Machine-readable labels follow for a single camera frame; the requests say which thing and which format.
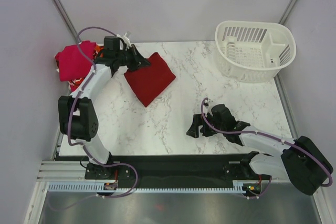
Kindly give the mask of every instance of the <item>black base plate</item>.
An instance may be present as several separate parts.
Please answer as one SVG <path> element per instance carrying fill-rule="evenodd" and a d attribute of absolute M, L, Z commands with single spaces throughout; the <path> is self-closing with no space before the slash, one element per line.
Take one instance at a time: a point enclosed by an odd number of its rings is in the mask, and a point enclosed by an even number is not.
<path fill-rule="evenodd" d="M 113 156 L 108 163 L 132 165 L 139 176 L 137 188 L 230 188 L 233 180 L 259 180 L 249 165 L 240 162 L 246 155 Z M 118 187 L 132 187 L 135 173 L 127 166 L 102 168 L 89 163 L 85 179 L 115 179 L 116 170 Z"/>

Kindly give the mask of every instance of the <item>gray wall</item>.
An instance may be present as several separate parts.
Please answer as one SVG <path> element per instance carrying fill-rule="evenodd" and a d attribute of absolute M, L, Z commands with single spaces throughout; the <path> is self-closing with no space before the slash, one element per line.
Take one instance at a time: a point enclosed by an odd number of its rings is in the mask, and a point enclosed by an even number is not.
<path fill-rule="evenodd" d="M 297 56 L 280 75 L 299 134 L 310 137 L 336 168 L 336 1 L 299 0 L 286 26 Z M 336 183 L 327 192 L 336 210 Z"/>
<path fill-rule="evenodd" d="M 290 0 L 61 0 L 75 28 L 130 31 L 133 42 L 215 40 L 225 20 L 278 22 Z M 83 39 L 102 42 L 103 32 Z"/>
<path fill-rule="evenodd" d="M 0 222 L 22 223 L 51 155 L 61 84 L 54 55 L 73 43 L 51 0 L 0 0 Z"/>

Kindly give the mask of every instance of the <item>red folded towel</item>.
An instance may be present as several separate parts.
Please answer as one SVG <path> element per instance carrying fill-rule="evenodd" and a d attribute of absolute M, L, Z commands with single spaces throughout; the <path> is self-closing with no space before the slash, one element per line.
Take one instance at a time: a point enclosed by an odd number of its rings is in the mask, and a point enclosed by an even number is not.
<path fill-rule="evenodd" d="M 149 67 L 127 71 L 124 75 L 140 102 L 147 107 L 176 78 L 167 63 L 155 52 Z"/>
<path fill-rule="evenodd" d="M 79 46 L 84 54 L 89 56 L 92 60 L 96 43 L 87 40 L 83 41 Z M 60 81 L 85 78 L 92 66 L 92 64 L 79 52 L 76 45 L 65 47 L 62 52 L 56 54 L 55 59 L 58 61 Z"/>

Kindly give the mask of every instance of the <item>marble tabletop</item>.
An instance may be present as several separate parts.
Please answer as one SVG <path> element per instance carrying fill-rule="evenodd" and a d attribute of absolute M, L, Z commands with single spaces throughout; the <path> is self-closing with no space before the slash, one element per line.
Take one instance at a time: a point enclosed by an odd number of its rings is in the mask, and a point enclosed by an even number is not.
<path fill-rule="evenodd" d="M 227 154 L 251 149 L 227 141 L 223 135 L 195 139 L 186 135 L 193 114 L 209 97 L 224 103 L 237 120 L 284 137 L 291 137 L 274 80 L 241 83 L 216 68 L 214 41 L 135 44 L 146 58 L 158 52 L 176 79 L 147 107 L 137 99 L 120 68 L 94 103 L 98 134 L 112 155 Z M 60 156 L 84 155 L 64 136 Z"/>

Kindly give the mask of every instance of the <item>plastic basket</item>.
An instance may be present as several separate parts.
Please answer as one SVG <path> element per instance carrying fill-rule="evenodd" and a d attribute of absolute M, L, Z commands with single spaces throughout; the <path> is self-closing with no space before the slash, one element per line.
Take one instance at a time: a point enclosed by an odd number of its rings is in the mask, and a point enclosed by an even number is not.
<path fill-rule="evenodd" d="M 296 44 L 280 24 L 225 21 L 216 28 L 219 70 L 241 82 L 265 82 L 292 63 Z"/>

